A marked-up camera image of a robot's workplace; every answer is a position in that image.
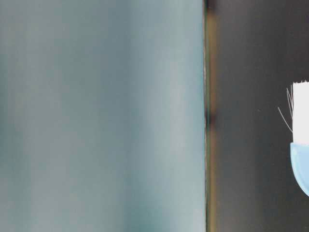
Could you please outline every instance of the white bristles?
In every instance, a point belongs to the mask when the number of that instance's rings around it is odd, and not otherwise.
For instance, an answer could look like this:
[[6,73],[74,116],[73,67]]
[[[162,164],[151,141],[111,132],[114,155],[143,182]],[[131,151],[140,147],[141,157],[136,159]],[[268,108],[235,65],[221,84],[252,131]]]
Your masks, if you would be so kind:
[[309,82],[293,83],[293,142],[309,145]]

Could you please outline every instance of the blurry surface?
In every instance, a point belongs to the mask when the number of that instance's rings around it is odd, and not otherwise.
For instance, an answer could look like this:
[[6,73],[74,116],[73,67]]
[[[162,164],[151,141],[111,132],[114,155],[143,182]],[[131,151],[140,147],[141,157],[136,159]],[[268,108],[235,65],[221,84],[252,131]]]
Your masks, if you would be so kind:
[[285,88],[308,80],[309,2],[210,0],[207,17],[209,231],[309,231],[277,110],[288,117]]
[[202,2],[0,0],[0,226],[202,232]]

